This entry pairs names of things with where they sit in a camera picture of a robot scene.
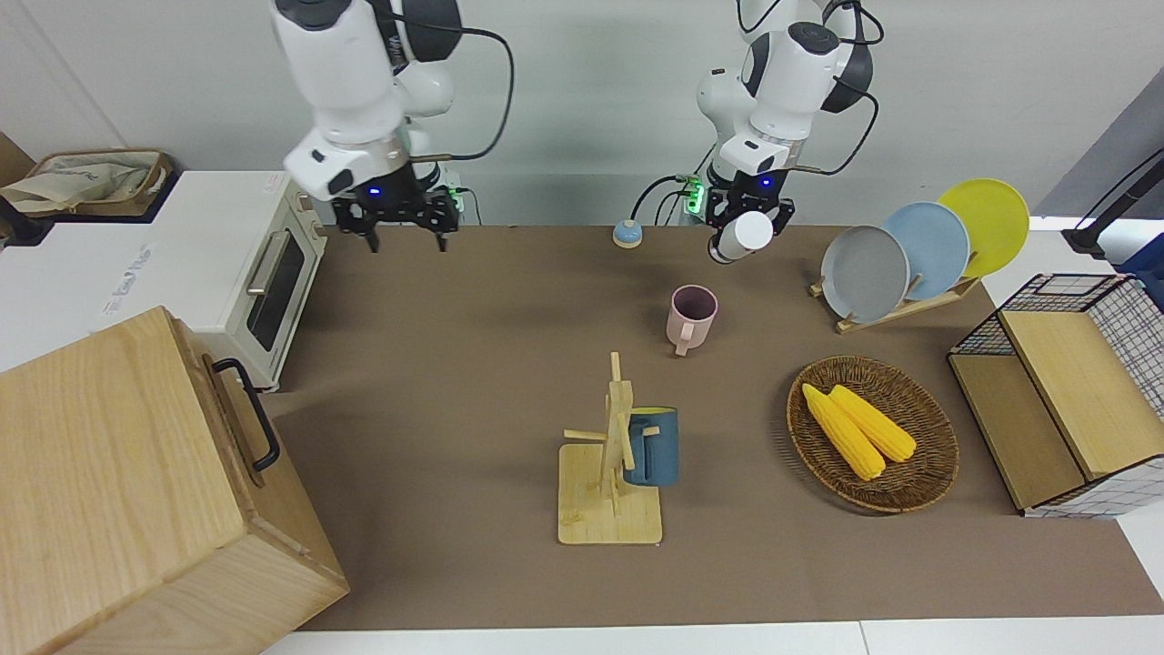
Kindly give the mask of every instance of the beige bag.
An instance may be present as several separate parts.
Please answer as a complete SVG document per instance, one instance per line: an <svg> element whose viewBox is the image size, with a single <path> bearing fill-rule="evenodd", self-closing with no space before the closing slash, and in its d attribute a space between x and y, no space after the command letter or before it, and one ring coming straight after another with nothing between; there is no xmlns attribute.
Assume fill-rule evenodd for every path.
<svg viewBox="0 0 1164 655"><path fill-rule="evenodd" d="M155 161L157 155L151 152L56 157L45 170L0 188L0 194L26 214L69 211L91 200L122 200L146 181Z"/></svg>

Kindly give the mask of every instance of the wire basket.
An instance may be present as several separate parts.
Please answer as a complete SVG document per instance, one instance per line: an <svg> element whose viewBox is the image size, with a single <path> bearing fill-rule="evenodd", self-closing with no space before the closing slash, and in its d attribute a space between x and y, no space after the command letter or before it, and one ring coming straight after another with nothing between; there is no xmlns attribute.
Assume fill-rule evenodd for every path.
<svg viewBox="0 0 1164 655"><path fill-rule="evenodd" d="M829 393L844 385L910 434L917 450L887 462L865 482L853 474L808 410L801 385ZM899 514L934 505L958 477L958 440L945 413L921 385L888 364L857 356L830 357L801 371L788 394L788 432L796 453L825 487L861 507Z"/></svg>

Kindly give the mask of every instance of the corn cob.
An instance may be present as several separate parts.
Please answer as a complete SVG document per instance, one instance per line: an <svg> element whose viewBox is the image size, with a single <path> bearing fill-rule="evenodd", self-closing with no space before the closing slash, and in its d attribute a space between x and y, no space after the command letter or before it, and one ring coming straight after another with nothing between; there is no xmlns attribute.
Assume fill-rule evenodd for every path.
<svg viewBox="0 0 1164 655"><path fill-rule="evenodd" d="M853 423L857 423L870 442L886 457L894 462L904 462L914 456L914 451L917 450L914 437L852 390L837 385L832 387L829 398L852 419Z"/></svg>
<svg viewBox="0 0 1164 655"><path fill-rule="evenodd" d="M808 401L808 411L812 413L812 418L821 425L853 474L863 480L872 480L880 476L885 471L885 460L861 434L861 429L829 397L812 385L804 385L801 390L804 392L804 400Z"/></svg>

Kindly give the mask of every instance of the cable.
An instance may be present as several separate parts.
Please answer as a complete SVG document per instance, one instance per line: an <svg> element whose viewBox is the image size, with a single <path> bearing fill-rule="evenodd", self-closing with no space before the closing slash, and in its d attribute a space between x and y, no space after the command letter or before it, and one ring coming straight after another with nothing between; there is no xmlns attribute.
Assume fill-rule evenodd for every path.
<svg viewBox="0 0 1164 655"><path fill-rule="evenodd" d="M631 209L631 220L634 220L634 216L638 215L643 200L647 199L651 191L654 191L668 181L682 181L684 177L682 175L668 175L667 177L660 177L659 179L652 181L646 188L643 190L643 194L639 195L639 199L634 201L634 208Z"/></svg>
<svg viewBox="0 0 1164 655"><path fill-rule="evenodd" d="M477 212L477 225L484 225L481 220L481 198L477 197L477 192L468 186L457 186L455 191L457 193L469 193L473 195L473 209Z"/></svg>
<svg viewBox="0 0 1164 655"><path fill-rule="evenodd" d="M878 102L876 98L874 98L873 94L870 93L868 91L861 91L860 88L857 88L856 86L849 84L847 81L840 79L839 77L833 77L832 79L836 79L837 84L847 87L850 91L858 93L863 98L868 98L873 102L873 115L870 118L870 124L868 127L865 128L865 134L861 134L861 140L857 142L857 147L853 148L853 151L849 154L849 157L845 158L844 163L842 163L839 166L832 170L821 170L815 166L795 165L793 166L793 170L799 170L802 172L811 172L814 175L837 175L842 170L845 170L845 166L847 166L849 163L853 161L853 157L857 156L857 152L859 152L861 150L861 147L865 145L865 140L868 138L870 131L873 131L873 126L876 123L878 113L880 113L881 111L881 104Z"/></svg>
<svg viewBox="0 0 1164 655"><path fill-rule="evenodd" d="M670 198L672 195L674 195L675 197L675 201L677 202L679 201L679 197L682 195L682 194L683 194L682 191L672 191L670 193L667 193L666 195L663 195L661 200L659 200L659 208L655 209L655 222L654 222L655 225L659 225L659 216L662 215L662 206L667 204L667 198ZM670 222L670 216L669 215L667 216L667 222Z"/></svg>
<svg viewBox="0 0 1164 655"><path fill-rule="evenodd" d="M501 43L502 48L505 48L505 56L506 58L509 58L509 71L510 71L509 90L505 93L505 111L502 113L502 123L497 127L497 133L494 134L494 140L490 141L489 144L484 147L484 149L482 149L478 152L473 152L471 155L450 155L448 152L442 152L439 155L425 155L420 157L413 157L412 161L418 163L440 162L440 161L467 162L471 159L480 159L481 157L491 152L494 147L497 145L497 142L501 141L502 134L505 131L505 124L509 122L510 107L513 106L514 65L513 65L513 50L510 49L509 41L505 41L505 37L495 31L489 31L488 29L478 29L475 27L448 27L442 24L433 24L421 21L414 21L412 19L405 17L404 15L393 12L392 6L388 0L377 0L375 3L379 5L383 8L382 10L385 14L392 16L393 20L417 27L423 27L425 29L435 29L438 31L452 31L454 34L471 34L473 36L484 36L487 38L492 38L494 41Z"/></svg>
<svg viewBox="0 0 1164 655"><path fill-rule="evenodd" d="M832 12L835 12L835 10L842 8L842 7L854 7L856 10L860 13L860 15L867 17L870 20L870 22L872 22L873 26L876 27L876 31L878 31L878 37L874 38L873 41L870 41L867 38L860 38L860 40L858 40L858 38L842 38L840 40L842 43L849 43L851 45L876 45L878 43L885 41L885 26L882 26L881 21L876 20L876 16L874 16L872 13L870 13L870 10L866 9L861 5L861 0L839 0L836 3L836 6L832 8L832 10L830 10L830 12L828 12L828 14L825 14L825 20L828 20L829 15L832 15ZM857 27L858 27L858 29L860 29L860 27L861 27L861 24L860 24L860 16L858 16L858 19L857 19Z"/></svg>
<svg viewBox="0 0 1164 655"><path fill-rule="evenodd" d="M1124 175L1123 177L1121 177L1120 180L1115 183L1115 185L1113 185L1110 188L1107 190L1107 193L1103 193L1103 197L1100 198L1099 201L1096 201L1094 205L1092 205L1092 208L1087 209L1087 212L1084 213L1084 215L1079 218L1079 222L1076 223L1076 229L1079 229L1079 226L1083 225L1084 221L1087 220L1087 218L1091 216L1091 214L1095 209L1098 209L1100 205L1103 204L1103 200L1108 199L1112 195L1112 193L1115 193L1116 188L1119 188L1120 186L1123 186L1123 183L1127 181L1129 177L1131 177L1133 175L1140 172L1140 169L1142 169L1145 165L1148 165L1149 162L1151 162L1156 157L1161 156L1162 154L1164 154L1164 148L1161 148L1159 150L1156 150L1155 152L1148 155L1148 158L1144 159L1144 161L1142 161L1142 162L1140 162L1140 165L1137 165L1136 168L1129 170L1128 175Z"/></svg>
<svg viewBox="0 0 1164 655"><path fill-rule="evenodd" d="M780 3L780 0L775 0L774 2L772 2L772 6L768 7L768 10L764 12L764 15L760 16L760 20L755 21L755 24L753 24L750 28L744 27L744 9L739 6L739 3L740 0L736 0L736 22L739 24L739 29L744 34L752 34L753 31L759 29L759 27L764 23L764 21L768 20L768 15L772 14L773 10L775 10L776 5Z"/></svg>
<svg viewBox="0 0 1164 655"><path fill-rule="evenodd" d="M700 171L703 170L703 164L708 163L708 159L711 158L711 152L714 152L715 150L716 150L716 144L712 143L711 147L708 148L708 151L703 155L703 158L700 159L700 163L695 165L695 170L691 171L691 175L700 175ZM667 220L663 221L663 225L670 225L670 218L675 215L675 207L677 206L679 206L679 198L675 198L675 201L670 204L670 209L667 211Z"/></svg>

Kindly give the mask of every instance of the basket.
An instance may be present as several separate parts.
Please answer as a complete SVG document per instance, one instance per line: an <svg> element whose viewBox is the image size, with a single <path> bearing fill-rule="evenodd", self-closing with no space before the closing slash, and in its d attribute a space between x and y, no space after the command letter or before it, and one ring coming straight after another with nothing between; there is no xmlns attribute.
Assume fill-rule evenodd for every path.
<svg viewBox="0 0 1164 655"><path fill-rule="evenodd" d="M886 462L885 472L872 480L858 478L809 412L801 392L805 383L825 393L833 385L852 390L914 437L914 456ZM958 440L945 413L909 376L875 359L830 357L801 371L788 394L788 433L804 465L825 487L868 510L899 514L929 507L958 477Z"/></svg>
<svg viewBox="0 0 1164 655"><path fill-rule="evenodd" d="M54 218L62 214L83 214L88 216L137 216L149 211L150 205L159 195L165 180L173 173L173 162L170 156L162 150L148 148L115 148L107 150L78 150L72 152L57 152L41 159L36 166L28 171L24 177L38 175L62 161L80 163L120 163L119 158L142 158L149 159L149 172L146 179L127 198L85 200L69 211L30 211L24 215L28 218Z"/></svg>

